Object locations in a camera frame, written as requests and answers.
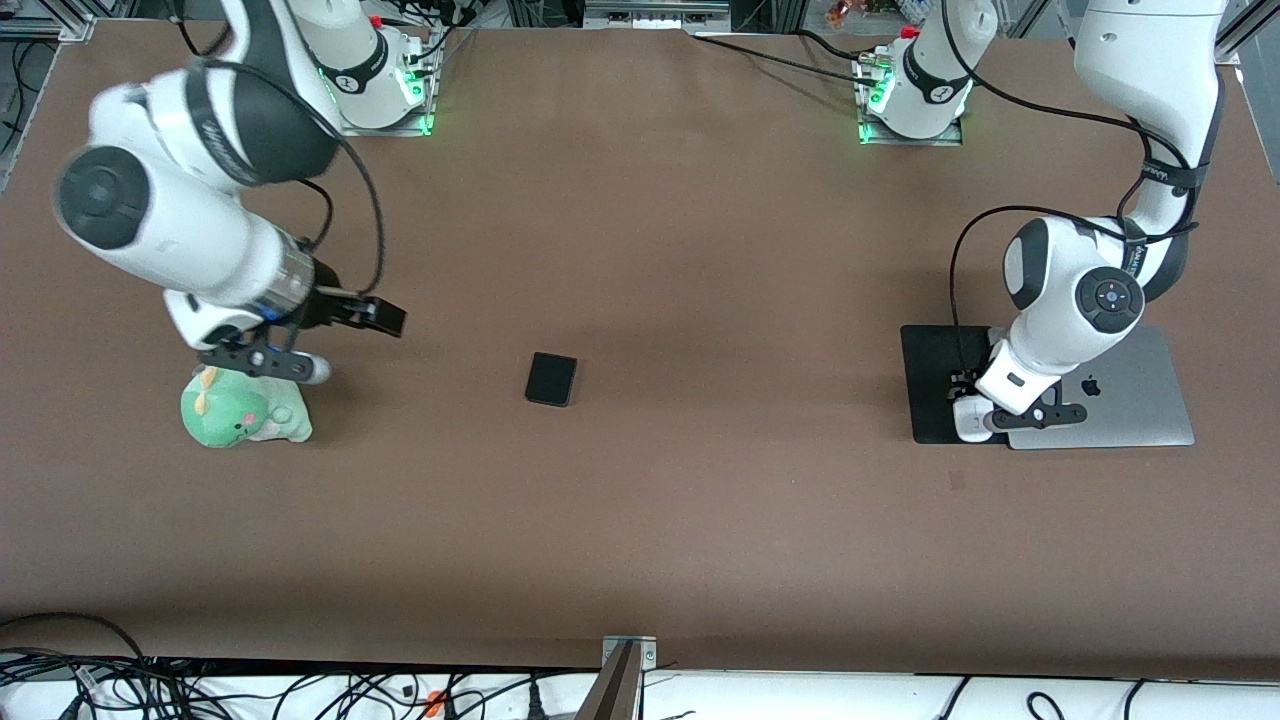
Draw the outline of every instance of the silver laptop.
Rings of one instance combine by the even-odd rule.
[[[1052,389],[1046,400],[1052,398]],[[1062,402],[1088,419],[1076,425],[1009,433],[1014,450],[1192,445],[1192,421],[1165,333],[1138,325],[1115,347],[1062,377]]]

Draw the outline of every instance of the black mat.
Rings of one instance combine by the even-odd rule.
[[[961,325],[960,341],[968,366],[977,366],[991,346],[987,327]],[[906,365],[906,396],[911,405],[911,436],[920,445],[959,445],[951,402],[951,374],[963,364],[956,357],[956,336],[951,325],[902,325],[902,361]],[[986,445],[1002,445],[1007,436],[997,433]]]

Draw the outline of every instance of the black phone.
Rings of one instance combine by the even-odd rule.
[[[568,392],[573,387],[573,373],[576,372],[576,357],[535,352],[534,364],[529,368],[529,384],[525,386],[525,400],[540,405],[564,407],[568,405]]]

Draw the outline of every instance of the stuffed dinosaur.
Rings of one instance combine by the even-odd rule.
[[[232,447],[244,439],[302,442],[311,437],[297,383],[221,368],[196,370],[182,392],[182,423],[200,445]]]

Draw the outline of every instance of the brown table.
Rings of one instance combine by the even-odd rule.
[[[1194,447],[910,439],[897,332],[947,320],[960,227],[1108,211],[1128,133],[978,92],[963,149],[859,146],[837,81],[680,32],[495,31],[451,60],[434,137],[356,142],[404,338],[306,336],[337,366],[312,441],[211,451],[159,288],[50,210],[95,92],[183,55],[138,22],[64,49],[0,205],[5,614],[101,612],[152,653],[590,664],[649,633],[685,667],[1280,675],[1280,205],[1234,81],[1190,268],[1148,313]],[[1103,110],[1064,44],[983,69]],[[364,190],[344,160],[323,183],[323,256],[358,283]],[[321,219],[296,186],[248,204]],[[1025,219],[966,249],[966,320],[1014,316]],[[522,400],[534,351],[581,359],[568,409]]]

